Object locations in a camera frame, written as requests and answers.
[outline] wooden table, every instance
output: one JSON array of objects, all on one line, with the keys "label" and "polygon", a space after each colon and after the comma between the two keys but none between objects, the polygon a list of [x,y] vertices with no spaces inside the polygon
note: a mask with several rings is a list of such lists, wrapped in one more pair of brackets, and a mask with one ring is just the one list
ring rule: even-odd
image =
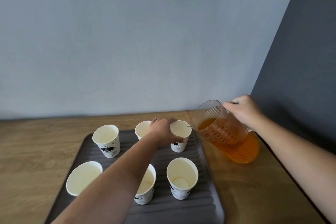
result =
[{"label": "wooden table", "polygon": [[[43,223],[84,137],[104,124],[134,129],[186,111],[0,122],[0,223]],[[227,224],[324,223],[260,141],[250,164],[236,164],[202,140]]]}]

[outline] forearm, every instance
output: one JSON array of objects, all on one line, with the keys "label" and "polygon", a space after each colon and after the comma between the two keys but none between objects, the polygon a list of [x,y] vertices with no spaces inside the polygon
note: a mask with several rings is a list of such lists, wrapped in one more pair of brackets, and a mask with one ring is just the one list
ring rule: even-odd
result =
[{"label": "forearm", "polygon": [[144,136],[94,180],[55,220],[58,223],[122,223],[158,146]]},{"label": "forearm", "polygon": [[253,126],[315,205],[336,223],[336,156],[266,117]]}]

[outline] paper cup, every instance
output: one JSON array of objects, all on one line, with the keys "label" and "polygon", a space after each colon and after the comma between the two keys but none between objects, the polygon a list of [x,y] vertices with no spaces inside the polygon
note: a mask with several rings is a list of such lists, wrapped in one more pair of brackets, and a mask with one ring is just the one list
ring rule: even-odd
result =
[{"label": "paper cup", "polygon": [[79,165],[66,180],[66,191],[72,196],[78,196],[102,172],[102,165],[96,161],[89,161]]},{"label": "paper cup", "polygon": [[155,181],[156,181],[155,168],[151,164],[149,164],[134,198],[134,201],[137,204],[145,205],[152,199],[154,193]]},{"label": "paper cup", "polygon": [[150,120],[145,120],[143,122],[140,122],[136,127],[135,127],[135,134],[137,135],[138,139],[140,140],[142,137],[147,134],[147,130],[149,128],[149,124],[151,123]]},{"label": "paper cup", "polygon": [[175,158],[167,167],[170,190],[178,200],[186,199],[198,180],[195,164],[187,158]]},{"label": "paper cup", "polygon": [[[188,122],[177,120],[170,125],[170,131],[176,135],[183,138],[189,138],[191,134],[191,127],[188,127]],[[187,146],[187,143],[172,143],[170,147],[175,152],[183,152]]]},{"label": "paper cup", "polygon": [[120,152],[119,129],[114,125],[104,125],[92,135],[92,140],[106,158],[114,158]]}]

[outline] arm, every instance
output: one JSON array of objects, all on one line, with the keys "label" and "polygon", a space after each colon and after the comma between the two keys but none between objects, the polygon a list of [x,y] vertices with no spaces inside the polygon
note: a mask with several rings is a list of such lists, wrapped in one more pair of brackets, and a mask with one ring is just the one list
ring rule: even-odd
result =
[{"label": "arm", "polygon": [[336,156],[269,120],[249,95],[223,105],[267,142],[314,204],[336,223]]},{"label": "arm", "polygon": [[123,223],[158,147],[183,138],[170,131],[175,119],[154,119],[147,134],[97,177],[53,224]]}]

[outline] measuring jug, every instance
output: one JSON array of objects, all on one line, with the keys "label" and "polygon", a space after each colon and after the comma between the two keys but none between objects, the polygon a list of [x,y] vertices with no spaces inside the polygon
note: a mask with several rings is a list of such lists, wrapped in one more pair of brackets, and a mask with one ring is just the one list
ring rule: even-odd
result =
[{"label": "measuring jug", "polygon": [[209,100],[193,111],[189,125],[225,156],[249,163],[259,153],[256,136],[218,100]]}]

